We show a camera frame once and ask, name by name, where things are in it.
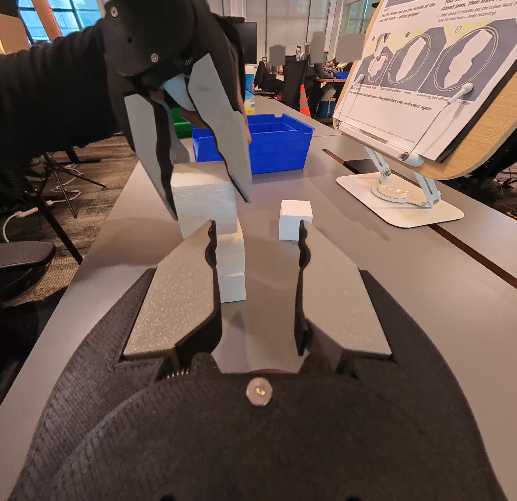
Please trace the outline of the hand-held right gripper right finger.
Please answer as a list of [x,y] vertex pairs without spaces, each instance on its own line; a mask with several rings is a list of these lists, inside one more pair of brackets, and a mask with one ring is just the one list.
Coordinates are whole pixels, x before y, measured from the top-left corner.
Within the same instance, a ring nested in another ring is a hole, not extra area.
[[298,247],[297,354],[323,357],[333,370],[350,358],[391,358],[392,350],[356,263],[305,220],[300,222]]

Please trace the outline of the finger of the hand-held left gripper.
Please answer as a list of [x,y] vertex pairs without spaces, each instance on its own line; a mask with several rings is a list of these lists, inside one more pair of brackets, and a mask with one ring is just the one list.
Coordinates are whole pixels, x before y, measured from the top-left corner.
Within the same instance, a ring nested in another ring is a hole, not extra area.
[[230,104],[210,54],[193,64],[187,91],[201,120],[212,132],[231,181],[243,200],[251,202],[252,171],[246,124],[242,113]]
[[127,95],[124,102],[134,151],[166,209],[178,220],[171,188],[178,139],[171,110],[163,99],[136,93]]

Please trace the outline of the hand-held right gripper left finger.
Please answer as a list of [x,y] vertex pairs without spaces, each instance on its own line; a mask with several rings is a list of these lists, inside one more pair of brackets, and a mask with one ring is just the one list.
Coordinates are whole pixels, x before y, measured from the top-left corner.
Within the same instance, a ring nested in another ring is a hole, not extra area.
[[222,337],[216,222],[209,220],[162,259],[130,333],[127,360],[165,357],[190,364]]

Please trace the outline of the person's left forearm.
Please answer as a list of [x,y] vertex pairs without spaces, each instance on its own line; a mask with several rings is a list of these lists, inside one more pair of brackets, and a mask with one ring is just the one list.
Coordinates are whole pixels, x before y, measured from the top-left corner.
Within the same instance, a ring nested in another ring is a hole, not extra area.
[[1,56],[2,169],[121,131],[108,91],[103,21]]

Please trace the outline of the person's left hand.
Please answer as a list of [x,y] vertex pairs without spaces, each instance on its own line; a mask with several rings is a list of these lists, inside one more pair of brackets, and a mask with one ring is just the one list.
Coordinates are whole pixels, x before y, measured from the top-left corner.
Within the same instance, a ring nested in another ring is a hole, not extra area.
[[208,125],[203,122],[197,111],[180,108],[179,115],[198,129],[208,129]]

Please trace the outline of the white wipes canister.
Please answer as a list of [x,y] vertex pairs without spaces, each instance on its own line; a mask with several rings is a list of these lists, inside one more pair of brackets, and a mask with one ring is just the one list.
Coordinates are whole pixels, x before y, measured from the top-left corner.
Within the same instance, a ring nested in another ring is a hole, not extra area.
[[244,92],[244,109],[247,116],[255,115],[255,71],[253,65],[245,65],[245,92]]

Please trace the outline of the green plastic bin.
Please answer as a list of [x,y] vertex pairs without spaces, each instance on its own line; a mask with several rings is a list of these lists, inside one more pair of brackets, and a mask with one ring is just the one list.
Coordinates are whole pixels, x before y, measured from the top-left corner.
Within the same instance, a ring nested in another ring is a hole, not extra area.
[[180,108],[172,108],[171,115],[178,139],[191,138],[193,133],[193,125],[180,115]]

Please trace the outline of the blue plastic bin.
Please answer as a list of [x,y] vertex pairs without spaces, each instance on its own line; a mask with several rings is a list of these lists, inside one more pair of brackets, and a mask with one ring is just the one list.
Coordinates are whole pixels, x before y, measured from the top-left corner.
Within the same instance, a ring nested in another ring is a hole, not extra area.
[[286,114],[251,115],[249,155],[252,174],[305,167],[314,128]]

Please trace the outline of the black monitor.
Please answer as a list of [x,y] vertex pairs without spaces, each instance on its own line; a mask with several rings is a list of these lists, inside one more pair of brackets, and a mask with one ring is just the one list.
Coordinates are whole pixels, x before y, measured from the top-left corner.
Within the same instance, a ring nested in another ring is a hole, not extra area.
[[233,22],[242,46],[246,65],[257,64],[257,23],[252,21]]

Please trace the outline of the black tripod stand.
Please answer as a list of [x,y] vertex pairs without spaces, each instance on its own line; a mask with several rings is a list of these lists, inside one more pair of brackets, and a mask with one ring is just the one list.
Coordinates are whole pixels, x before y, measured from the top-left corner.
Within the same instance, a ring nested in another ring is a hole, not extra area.
[[52,208],[64,204],[73,219],[76,220],[78,218],[78,212],[74,207],[73,201],[81,196],[81,191],[77,188],[70,188],[69,186],[76,180],[94,185],[101,189],[106,189],[107,186],[87,178],[79,168],[83,164],[100,163],[100,158],[81,158],[74,147],[67,148],[64,153],[67,162],[59,161],[55,153],[42,153],[38,160],[42,166],[41,185],[38,187],[32,185],[28,177],[26,177],[26,195],[37,211],[42,214],[43,218],[64,246],[64,249],[78,265],[81,265],[83,261],[81,252],[74,245],[68,233],[55,217]]

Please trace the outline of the white stand with wooden board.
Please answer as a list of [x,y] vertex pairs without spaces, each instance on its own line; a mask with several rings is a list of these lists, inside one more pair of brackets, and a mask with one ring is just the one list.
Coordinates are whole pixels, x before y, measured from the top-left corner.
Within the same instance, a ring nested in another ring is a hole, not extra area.
[[[378,9],[371,23],[378,15]],[[354,61],[352,70],[362,58],[365,47],[351,52],[347,61]],[[334,127],[338,123],[333,118]],[[475,122],[462,142],[449,156],[439,162],[426,158],[410,158],[410,154],[393,156],[373,140],[361,144],[377,172],[337,178],[337,183],[386,223],[413,228],[460,220],[462,211],[441,198],[437,181],[463,177],[487,162],[516,131],[516,72]]]

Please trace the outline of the black office chair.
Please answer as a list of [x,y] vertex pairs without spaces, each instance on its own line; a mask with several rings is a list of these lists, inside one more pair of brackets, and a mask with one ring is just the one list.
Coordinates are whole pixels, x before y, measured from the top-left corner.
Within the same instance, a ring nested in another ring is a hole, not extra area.
[[56,246],[43,241],[1,243],[1,303],[33,287],[54,259]]

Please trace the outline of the printed instruction sheet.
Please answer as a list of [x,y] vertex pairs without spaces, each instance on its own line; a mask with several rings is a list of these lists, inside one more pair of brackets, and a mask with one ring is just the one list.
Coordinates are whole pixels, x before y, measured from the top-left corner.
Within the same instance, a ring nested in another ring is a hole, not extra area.
[[516,0],[384,0],[334,111],[393,156],[443,161],[516,72]]

